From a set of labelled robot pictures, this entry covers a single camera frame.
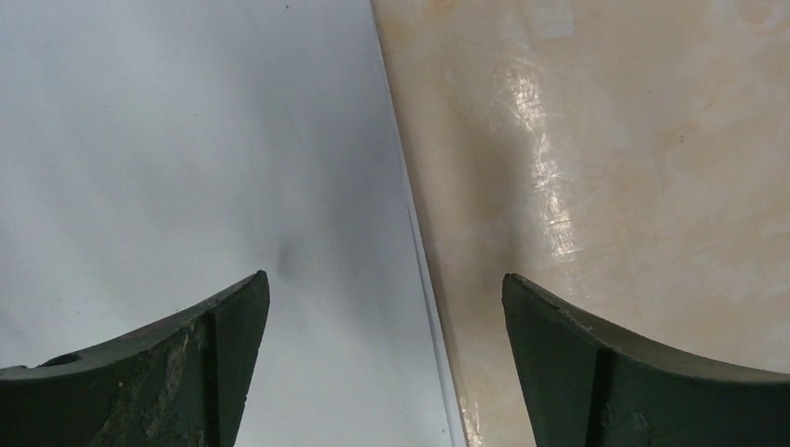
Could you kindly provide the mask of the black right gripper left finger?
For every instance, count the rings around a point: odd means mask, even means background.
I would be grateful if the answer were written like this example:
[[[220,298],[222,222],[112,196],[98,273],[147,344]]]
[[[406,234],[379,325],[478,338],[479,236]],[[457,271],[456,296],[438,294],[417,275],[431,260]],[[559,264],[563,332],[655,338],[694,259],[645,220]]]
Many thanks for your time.
[[[233,445],[268,308],[260,271],[112,340],[3,369],[2,444]]]

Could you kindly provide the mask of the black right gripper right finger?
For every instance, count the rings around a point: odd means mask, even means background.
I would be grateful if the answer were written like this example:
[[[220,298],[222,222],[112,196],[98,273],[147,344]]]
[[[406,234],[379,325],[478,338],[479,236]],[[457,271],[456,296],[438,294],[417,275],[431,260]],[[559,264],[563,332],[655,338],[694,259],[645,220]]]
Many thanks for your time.
[[[517,274],[502,305],[539,446],[785,446],[789,377],[597,317]]]

